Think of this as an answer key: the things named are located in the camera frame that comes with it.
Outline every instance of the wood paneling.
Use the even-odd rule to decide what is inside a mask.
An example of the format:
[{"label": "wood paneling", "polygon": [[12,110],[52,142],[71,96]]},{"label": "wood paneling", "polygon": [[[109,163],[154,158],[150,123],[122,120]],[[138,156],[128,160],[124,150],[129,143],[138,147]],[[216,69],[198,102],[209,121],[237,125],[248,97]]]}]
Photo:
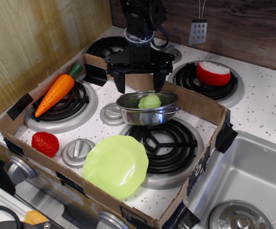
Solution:
[{"label": "wood paneling", "polygon": [[[125,28],[119,0],[110,0],[113,25]],[[207,0],[206,43],[189,45],[191,21],[199,17],[198,0],[163,0],[170,41],[276,70],[276,0]],[[156,37],[163,38],[160,32]]]},{"label": "wood paneling", "polygon": [[0,0],[0,114],[111,26],[109,0]]}]

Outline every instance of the silver pot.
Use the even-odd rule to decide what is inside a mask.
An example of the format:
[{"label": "silver pot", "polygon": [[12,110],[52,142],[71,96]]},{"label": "silver pot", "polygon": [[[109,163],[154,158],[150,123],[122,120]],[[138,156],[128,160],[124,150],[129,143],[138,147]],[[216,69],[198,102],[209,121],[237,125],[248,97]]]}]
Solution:
[{"label": "silver pot", "polygon": [[[150,109],[138,108],[139,101],[142,97],[149,94],[156,94],[161,101],[161,106]],[[178,96],[172,92],[145,91],[124,94],[117,99],[116,104],[120,108],[122,119],[125,123],[131,125],[157,125],[165,123],[175,116],[180,110],[175,106]]]}]

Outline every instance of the orange carrot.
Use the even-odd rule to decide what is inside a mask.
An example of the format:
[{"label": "orange carrot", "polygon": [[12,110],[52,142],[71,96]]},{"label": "orange carrot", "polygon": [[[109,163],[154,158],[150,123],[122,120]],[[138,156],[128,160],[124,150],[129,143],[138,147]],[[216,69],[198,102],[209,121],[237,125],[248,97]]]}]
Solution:
[{"label": "orange carrot", "polygon": [[55,104],[57,104],[74,86],[73,77],[82,71],[83,67],[80,64],[76,64],[71,72],[68,74],[63,74],[57,78],[54,84],[51,86],[50,90],[47,92],[43,98],[41,104],[38,106],[35,117],[41,116]]}]

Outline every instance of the metal sink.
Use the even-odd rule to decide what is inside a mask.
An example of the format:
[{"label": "metal sink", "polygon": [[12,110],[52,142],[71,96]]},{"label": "metal sink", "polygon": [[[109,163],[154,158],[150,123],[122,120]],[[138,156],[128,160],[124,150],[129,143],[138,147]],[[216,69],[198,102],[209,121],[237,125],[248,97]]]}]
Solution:
[{"label": "metal sink", "polygon": [[196,227],[207,228],[211,210],[227,200],[254,205],[276,229],[276,144],[240,131],[224,154],[213,152],[187,199]]}]

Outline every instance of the cardboard tray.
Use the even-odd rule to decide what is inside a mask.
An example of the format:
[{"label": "cardboard tray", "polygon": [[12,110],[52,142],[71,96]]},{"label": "cardboard tray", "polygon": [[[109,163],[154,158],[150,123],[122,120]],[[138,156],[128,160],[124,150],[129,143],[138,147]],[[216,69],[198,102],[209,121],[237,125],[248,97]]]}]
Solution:
[{"label": "cardboard tray", "polygon": [[[25,142],[17,139],[14,134],[19,129],[20,126],[24,124],[24,114],[23,111],[37,101],[41,96],[43,96],[54,83],[54,81],[63,73],[69,73],[72,66],[75,63],[80,63],[84,66],[84,63],[91,64],[93,66],[106,69],[106,63],[102,58],[92,56],[90,54],[85,54],[80,56],[75,60],[71,60],[67,63],[66,67],[59,69],[51,76],[49,76],[45,81],[39,84],[30,93],[23,96],[1,119],[0,119],[0,132],[9,144],[22,149],[22,158],[34,164],[39,164],[41,167],[49,169],[53,174],[59,173],[67,177],[69,180],[75,182],[79,185],[84,194],[88,199],[96,201],[99,205],[105,207],[105,209],[119,217],[124,221],[130,228],[135,228],[137,225],[142,228],[163,228],[164,224],[169,220],[171,215],[175,212],[177,207],[182,204],[183,200],[186,199],[192,190],[198,176],[205,171],[205,167],[210,157],[212,150],[215,148],[217,136],[220,138],[224,135],[222,134],[222,128],[228,122],[228,110],[220,105],[219,103],[209,99],[194,91],[184,89],[182,87],[173,85],[169,82],[165,82],[163,86],[163,91],[173,92],[178,95],[179,100],[176,103],[182,110],[187,111],[193,115],[206,119],[215,125],[215,129],[210,141],[206,145],[206,148],[199,158],[198,163],[195,165],[194,169],[188,174],[187,180],[182,185],[179,193],[171,202],[169,207],[165,210],[164,214],[160,219],[154,219],[135,208],[127,206],[125,203],[119,201],[118,199],[110,196],[106,192],[95,187],[88,181],[84,180],[82,177],[74,173],[69,168],[61,165],[52,158],[38,152],[36,149],[32,148]],[[149,74],[137,74],[136,77],[126,76],[126,82],[140,91],[148,91],[153,89],[153,77]]]}]

